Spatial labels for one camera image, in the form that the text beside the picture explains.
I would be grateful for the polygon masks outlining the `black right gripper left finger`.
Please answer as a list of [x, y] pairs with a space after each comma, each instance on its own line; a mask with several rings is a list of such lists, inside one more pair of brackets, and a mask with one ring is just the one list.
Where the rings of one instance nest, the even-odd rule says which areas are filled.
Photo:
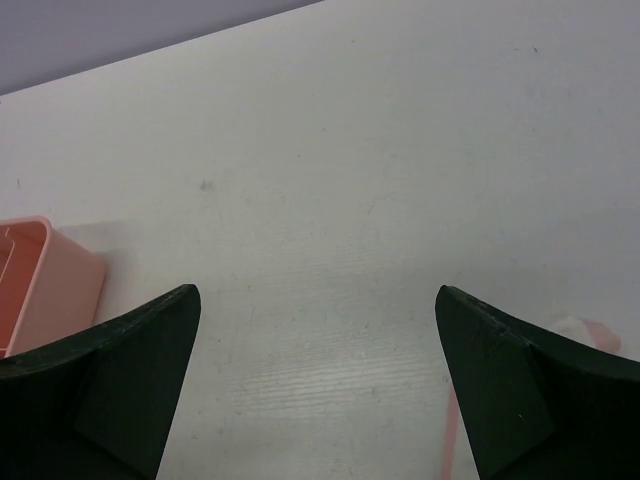
[[1, 361], [4, 479], [153, 479], [201, 315], [193, 284]]

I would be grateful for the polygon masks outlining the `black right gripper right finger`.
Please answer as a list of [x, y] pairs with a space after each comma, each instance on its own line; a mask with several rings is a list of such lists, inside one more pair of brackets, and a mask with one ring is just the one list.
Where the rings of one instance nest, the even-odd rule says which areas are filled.
[[452, 286], [435, 317], [480, 478], [638, 478], [638, 362]]

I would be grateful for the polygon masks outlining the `white underwear with pink trim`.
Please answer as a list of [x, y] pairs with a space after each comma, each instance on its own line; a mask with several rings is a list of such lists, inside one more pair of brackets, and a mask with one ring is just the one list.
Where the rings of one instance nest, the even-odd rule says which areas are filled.
[[[564, 316], [550, 324], [548, 329], [573, 341], [610, 354], [620, 355], [622, 351], [620, 336], [602, 322]], [[458, 398], [453, 388], [453, 381], [450, 381], [450, 387], [439, 479], [478, 479], [479, 474], [462, 419]]]

